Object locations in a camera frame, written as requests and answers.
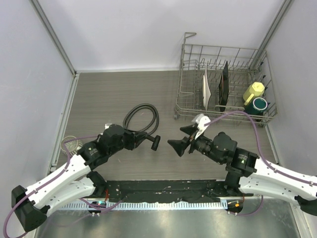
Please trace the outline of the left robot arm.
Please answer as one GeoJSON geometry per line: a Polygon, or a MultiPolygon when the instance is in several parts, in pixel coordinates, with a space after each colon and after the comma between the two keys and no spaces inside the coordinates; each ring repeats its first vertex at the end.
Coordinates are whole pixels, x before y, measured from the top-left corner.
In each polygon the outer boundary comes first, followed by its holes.
{"type": "Polygon", "coordinates": [[[15,187],[11,192],[11,206],[23,230],[36,229],[55,210],[72,200],[91,195],[102,197],[106,181],[95,172],[95,168],[123,149],[136,149],[147,137],[145,131],[106,124],[103,133],[85,143],[56,171],[26,188],[15,187]]]}

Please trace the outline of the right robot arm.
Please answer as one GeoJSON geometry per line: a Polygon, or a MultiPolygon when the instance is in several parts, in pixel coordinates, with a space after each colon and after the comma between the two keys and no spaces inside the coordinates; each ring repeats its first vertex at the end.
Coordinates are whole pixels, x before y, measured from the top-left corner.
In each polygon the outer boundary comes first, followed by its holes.
{"type": "Polygon", "coordinates": [[[284,168],[262,156],[238,147],[225,132],[214,139],[199,134],[198,126],[180,129],[186,133],[181,140],[168,140],[178,156],[200,152],[219,165],[225,165],[227,175],[224,191],[230,196],[259,194],[287,201],[310,215],[317,214],[317,178],[284,168]]]}

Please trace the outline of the black T-shaped fitting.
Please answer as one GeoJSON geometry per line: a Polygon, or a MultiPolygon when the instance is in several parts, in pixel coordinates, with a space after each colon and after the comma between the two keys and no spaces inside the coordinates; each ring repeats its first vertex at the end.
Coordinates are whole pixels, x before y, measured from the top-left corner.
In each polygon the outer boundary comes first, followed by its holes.
{"type": "Polygon", "coordinates": [[[147,135],[146,139],[152,142],[151,149],[154,151],[157,151],[161,137],[159,135],[155,137],[151,135],[147,135]]]}

